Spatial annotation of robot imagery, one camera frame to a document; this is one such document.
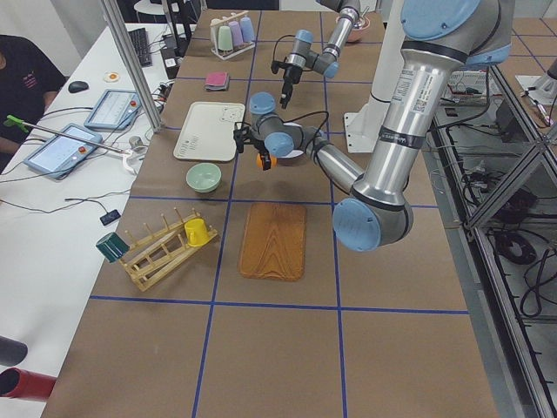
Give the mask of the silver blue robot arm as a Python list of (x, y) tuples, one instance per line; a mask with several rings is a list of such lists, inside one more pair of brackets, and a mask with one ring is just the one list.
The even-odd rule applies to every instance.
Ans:
[(338, 21), (321, 53), (312, 51), (313, 34), (309, 30), (298, 30), (294, 36), (292, 50), (283, 60), (273, 60), (271, 70), (277, 74), (284, 71), (280, 104), (283, 109), (289, 104), (293, 86), (300, 82), (304, 70), (314, 71), (325, 78), (334, 78), (339, 70), (339, 56), (354, 25), (360, 20), (360, 1), (319, 1), (319, 4), (338, 13)]
[(321, 53), (312, 50), (312, 34), (300, 30), (292, 51), (274, 70), (285, 73), (282, 96), (259, 92), (249, 102), (248, 135), (265, 158), (305, 152), (346, 198), (334, 209), (337, 238), (354, 251), (372, 251), (403, 239), (413, 225), (404, 187), (426, 140), (449, 78), (465, 68), (502, 63), (511, 49), (515, 4), (512, 1), (405, 1), (391, 8), (400, 23), (402, 65), (371, 159), (359, 167), (317, 128), (287, 124), (275, 111), (286, 106), (303, 70), (335, 76), (339, 55), (360, 15), (356, 1), (330, 1), (338, 13), (332, 36)]

